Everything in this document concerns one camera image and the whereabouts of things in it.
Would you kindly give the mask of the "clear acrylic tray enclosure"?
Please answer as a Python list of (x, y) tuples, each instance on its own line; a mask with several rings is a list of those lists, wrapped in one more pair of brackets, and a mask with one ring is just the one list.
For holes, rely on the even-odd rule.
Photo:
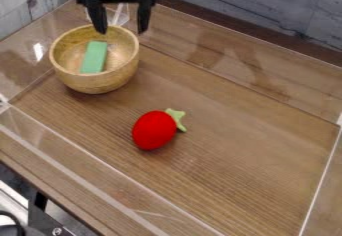
[(67, 3), (0, 40), (0, 163), (101, 236), (336, 236), (342, 68), (169, 7), (99, 38)]

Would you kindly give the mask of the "black device with logo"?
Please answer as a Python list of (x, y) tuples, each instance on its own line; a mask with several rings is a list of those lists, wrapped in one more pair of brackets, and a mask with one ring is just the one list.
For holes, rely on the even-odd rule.
[(45, 236), (77, 236), (41, 208), (29, 206), (29, 226)]

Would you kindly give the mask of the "black table leg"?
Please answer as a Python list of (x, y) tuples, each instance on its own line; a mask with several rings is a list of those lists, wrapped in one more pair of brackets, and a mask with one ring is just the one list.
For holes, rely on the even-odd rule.
[(35, 198), (34, 198), (34, 204), (35, 206), (45, 211), (49, 204), (49, 198), (42, 192), (37, 192)]

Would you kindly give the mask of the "green rectangular block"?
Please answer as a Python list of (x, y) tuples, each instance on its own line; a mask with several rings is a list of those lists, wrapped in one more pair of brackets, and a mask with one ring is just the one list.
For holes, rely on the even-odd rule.
[(87, 44), (81, 72), (86, 74), (101, 73), (107, 59), (109, 45), (102, 41), (91, 41)]

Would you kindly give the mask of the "brown wooden bowl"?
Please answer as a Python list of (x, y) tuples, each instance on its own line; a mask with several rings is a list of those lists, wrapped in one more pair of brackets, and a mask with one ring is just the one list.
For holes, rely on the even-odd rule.
[[(82, 73), (90, 41), (109, 43), (105, 68), (102, 72)], [(110, 26), (102, 35), (89, 24), (65, 32), (55, 39), (49, 55), (57, 76), (67, 87), (86, 94), (103, 94), (119, 89), (134, 77), (140, 64), (140, 40), (121, 26)]]

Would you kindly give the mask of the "red plush strawberry toy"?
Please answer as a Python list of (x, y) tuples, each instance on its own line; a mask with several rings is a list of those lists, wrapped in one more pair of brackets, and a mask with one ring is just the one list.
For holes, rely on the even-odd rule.
[(137, 120), (131, 135), (136, 145), (142, 150), (156, 150), (169, 144), (178, 131), (186, 132), (182, 124), (185, 111), (168, 108), (144, 114)]

